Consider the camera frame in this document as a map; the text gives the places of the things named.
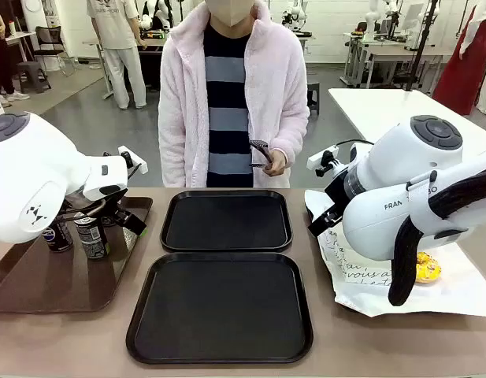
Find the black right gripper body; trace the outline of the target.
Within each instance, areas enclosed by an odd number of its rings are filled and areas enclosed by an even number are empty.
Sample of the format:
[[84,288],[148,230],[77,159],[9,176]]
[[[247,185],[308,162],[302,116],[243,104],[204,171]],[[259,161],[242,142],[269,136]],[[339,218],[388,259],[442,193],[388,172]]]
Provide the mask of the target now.
[[325,188],[325,193],[333,202],[329,212],[335,215],[343,215],[350,198],[344,188],[344,179],[347,171],[342,171],[332,178],[331,183]]

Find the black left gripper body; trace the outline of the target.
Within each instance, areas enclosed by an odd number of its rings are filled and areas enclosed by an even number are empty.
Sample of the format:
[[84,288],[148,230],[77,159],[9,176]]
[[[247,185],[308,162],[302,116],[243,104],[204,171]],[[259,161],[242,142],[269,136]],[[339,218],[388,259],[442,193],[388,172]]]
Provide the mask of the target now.
[[64,215],[76,217],[77,213],[82,213],[87,217],[100,217],[113,214],[126,193],[126,190],[121,190],[95,201],[85,198],[81,193],[69,195],[64,200]]

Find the person's left hand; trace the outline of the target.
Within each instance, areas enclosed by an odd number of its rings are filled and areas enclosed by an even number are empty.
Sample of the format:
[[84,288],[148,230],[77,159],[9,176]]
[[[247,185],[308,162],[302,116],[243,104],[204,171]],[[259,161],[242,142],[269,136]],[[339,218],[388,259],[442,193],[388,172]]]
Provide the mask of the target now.
[[279,150],[270,151],[271,162],[264,168],[264,172],[271,177],[281,176],[287,168],[287,158]]

